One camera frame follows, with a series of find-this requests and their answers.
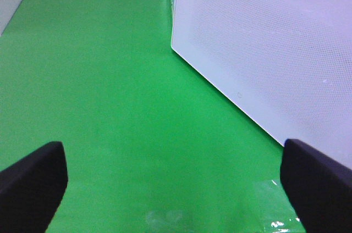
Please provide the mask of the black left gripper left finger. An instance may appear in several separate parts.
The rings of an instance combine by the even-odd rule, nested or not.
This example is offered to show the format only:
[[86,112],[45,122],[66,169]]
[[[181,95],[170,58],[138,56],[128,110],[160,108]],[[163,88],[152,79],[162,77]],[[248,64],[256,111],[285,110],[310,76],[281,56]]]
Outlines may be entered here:
[[2,170],[1,232],[45,232],[67,185],[67,161],[59,141]]

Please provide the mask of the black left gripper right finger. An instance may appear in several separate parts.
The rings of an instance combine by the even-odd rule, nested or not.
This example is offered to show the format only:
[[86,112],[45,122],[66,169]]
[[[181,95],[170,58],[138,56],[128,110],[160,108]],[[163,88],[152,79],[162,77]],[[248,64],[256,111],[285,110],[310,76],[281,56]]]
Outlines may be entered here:
[[306,232],[351,232],[351,169],[287,139],[280,181]]

